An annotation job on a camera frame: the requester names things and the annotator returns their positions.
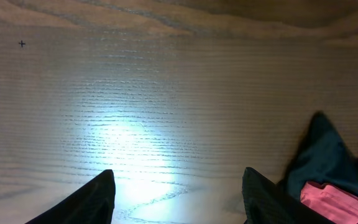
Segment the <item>red and black garment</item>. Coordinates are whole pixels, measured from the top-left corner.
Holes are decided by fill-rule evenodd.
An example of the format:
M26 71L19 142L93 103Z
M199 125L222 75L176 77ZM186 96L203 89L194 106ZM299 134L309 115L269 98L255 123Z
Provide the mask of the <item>red and black garment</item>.
M358 157L320 111L278 186L334 223L358 223Z

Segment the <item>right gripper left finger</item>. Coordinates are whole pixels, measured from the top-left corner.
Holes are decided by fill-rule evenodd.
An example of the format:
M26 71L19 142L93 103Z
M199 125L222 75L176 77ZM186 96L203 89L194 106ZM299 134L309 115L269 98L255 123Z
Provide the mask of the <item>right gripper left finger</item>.
M104 170L27 224L111 224L115 194L114 173Z

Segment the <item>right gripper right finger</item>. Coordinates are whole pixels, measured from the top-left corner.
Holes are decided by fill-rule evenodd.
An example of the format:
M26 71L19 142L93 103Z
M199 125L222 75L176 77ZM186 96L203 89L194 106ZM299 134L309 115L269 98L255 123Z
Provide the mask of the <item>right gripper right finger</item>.
M272 181L248 167L242 177L247 224L329 224L331 220L282 192Z

